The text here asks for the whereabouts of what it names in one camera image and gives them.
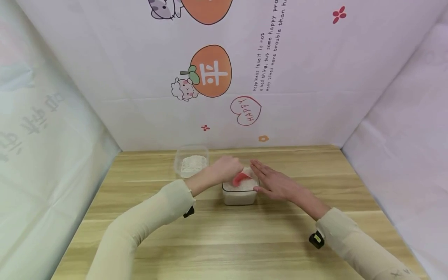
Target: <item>green leaf illustration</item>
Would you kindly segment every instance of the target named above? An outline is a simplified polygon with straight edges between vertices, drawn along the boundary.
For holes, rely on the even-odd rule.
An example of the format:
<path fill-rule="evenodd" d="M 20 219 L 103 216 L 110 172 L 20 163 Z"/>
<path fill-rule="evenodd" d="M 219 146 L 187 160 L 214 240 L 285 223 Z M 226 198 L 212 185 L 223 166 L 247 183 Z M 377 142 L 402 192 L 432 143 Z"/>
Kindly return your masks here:
<path fill-rule="evenodd" d="M 201 80 L 199 79 L 199 76 L 196 74 L 196 72 L 190 72 L 190 74 L 188 75 L 188 77 L 190 78 L 190 80 L 192 81 L 192 83 L 193 83 L 194 85 L 199 84 L 199 82 L 201 81 Z"/>

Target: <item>right hand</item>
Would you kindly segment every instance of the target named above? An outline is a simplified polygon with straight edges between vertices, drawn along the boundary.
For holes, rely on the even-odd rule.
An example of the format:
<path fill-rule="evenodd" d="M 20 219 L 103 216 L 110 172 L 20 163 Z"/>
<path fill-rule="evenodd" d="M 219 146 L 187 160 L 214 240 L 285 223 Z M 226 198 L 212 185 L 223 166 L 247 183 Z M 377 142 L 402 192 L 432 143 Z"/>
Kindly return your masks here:
<path fill-rule="evenodd" d="M 297 204 L 297 200 L 307 190 L 285 174 L 275 171 L 256 159 L 250 161 L 250 168 L 265 186 L 265 188 L 256 186 L 254 191 L 265 194 L 271 199 L 286 200 Z"/>
<path fill-rule="evenodd" d="M 243 171 L 243 165 L 238 158 L 229 155 L 222 156 L 210 166 L 215 184 L 231 181 L 238 173 Z"/>

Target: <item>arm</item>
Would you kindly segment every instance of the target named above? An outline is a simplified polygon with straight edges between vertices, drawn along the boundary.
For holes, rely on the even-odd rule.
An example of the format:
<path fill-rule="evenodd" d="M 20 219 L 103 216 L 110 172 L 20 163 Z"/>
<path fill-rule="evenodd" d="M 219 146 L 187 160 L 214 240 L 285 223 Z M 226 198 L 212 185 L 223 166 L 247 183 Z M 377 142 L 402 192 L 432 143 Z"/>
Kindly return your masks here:
<path fill-rule="evenodd" d="M 257 160 L 251 168 L 268 189 L 254 190 L 291 201 L 310 215 L 326 243 L 366 280 L 418 280 L 410 269 L 365 234 L 347 215 L 330 208 L 307 188 Z"/>
<path fill-rule="evenodd" d="M 225 156 L 189 179 L 176 180 L 129 209 L 106 229 L 86 279 L 131 279 L 137 247 L 153 231 L 185 214 L 196 195 L 237 175 L 243 166 Z"/>

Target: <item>white backdrop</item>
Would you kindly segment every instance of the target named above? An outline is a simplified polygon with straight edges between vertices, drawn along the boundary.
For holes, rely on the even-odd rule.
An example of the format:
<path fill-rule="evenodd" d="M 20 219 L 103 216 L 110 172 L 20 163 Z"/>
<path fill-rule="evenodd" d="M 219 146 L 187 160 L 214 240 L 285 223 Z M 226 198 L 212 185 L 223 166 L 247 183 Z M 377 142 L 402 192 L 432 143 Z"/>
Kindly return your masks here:
<path fill-rule="evenodd" d="M 0 0 L 0 279 L 49 279 L 118 146 L 19 6 Z"/>
<path fill-rule="evenodd" d="M 343 152 L 434 280 L 448 279 L 448 10 Z"/>
<path fill-rule="evenodd" d="M 18 0 L 123 150 L 342 146 L 447 0 L 159 2 Z"/>

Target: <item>black wristband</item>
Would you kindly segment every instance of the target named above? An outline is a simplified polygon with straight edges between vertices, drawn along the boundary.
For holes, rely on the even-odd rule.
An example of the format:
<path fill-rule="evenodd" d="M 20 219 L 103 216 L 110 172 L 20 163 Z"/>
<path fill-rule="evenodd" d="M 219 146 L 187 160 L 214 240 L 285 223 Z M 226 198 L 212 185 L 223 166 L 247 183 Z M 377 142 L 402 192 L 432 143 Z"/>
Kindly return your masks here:
<path fill-rule="evenodd" d="M 193 208 L 193 206 L 190 208 L 190 210 L 188 210 L 188 212 L 186 212 L 185 214 L 184 214 L 184 218 L 186 218 L 186 217 L 188 217 L 188 216 L 190 216 L 190 215 L 193 215 L 194 214 L 194 208 Z"/>
<path fill-rule="evenodd" d="M 322 234 L 320 234 L 319 231 L 316 231 L 316 233 L 311 234 L 308 241 L 314 245 L 317 249 L 322 248 L 325 245 L 325 240 L 322 237 Z"/>

